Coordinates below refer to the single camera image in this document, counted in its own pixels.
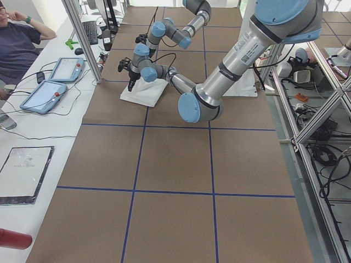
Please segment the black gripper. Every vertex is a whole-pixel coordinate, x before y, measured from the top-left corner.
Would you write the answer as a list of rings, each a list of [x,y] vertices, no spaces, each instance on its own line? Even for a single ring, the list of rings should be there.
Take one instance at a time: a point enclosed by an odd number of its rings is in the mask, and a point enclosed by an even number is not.
[[[135,86],[136,81],[140,79],[140,72],[135,72],[135,70],[131,67],[129,68],[128,72],[129,83],[127,89],[129,92],[131,92],[133,90],[133,87]]]

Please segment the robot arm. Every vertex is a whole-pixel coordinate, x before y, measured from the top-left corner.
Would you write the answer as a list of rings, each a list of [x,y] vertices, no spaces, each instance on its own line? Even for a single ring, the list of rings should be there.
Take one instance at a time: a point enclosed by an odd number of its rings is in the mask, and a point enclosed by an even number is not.
[[[128,71],[128,90],[132,90],[140,78],[146,82],[168,81],[181,93],[178,100],[181,118],[188,123],[197,123],[212,121],[222,114],[222,96],[269,46],[319,38],[324,3],[314,0],[255,1],[247,30],[200,84],[187,79],[174,67],[158,65],[151,59],[164,36],[186,49],[196,31],[210,21],[211,6],[207,1],[183,1],[183,6],[195,15],[186,27],[177,29],[170,18],[155,22],[145,42],[135,46],[131,61],[120,64],[118,70]]]
[[[178,29],[171,18],[156,21],[151,27],[145,45],[150,49],[152,57],[158,49],[161,39],[167,36],[182,49],[187,49],[196,32],[206,26],[211,18],[211,6],[207,1],[183,1],[183,6],[191,11],[195,17],[182,29]]]

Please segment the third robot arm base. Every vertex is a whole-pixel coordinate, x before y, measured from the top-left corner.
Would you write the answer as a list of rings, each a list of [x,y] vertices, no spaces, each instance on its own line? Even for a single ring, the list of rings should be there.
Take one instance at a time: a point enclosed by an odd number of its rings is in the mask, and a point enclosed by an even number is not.
[[[331,66],[350,66],[350,39],[341,48],[324,48]]]

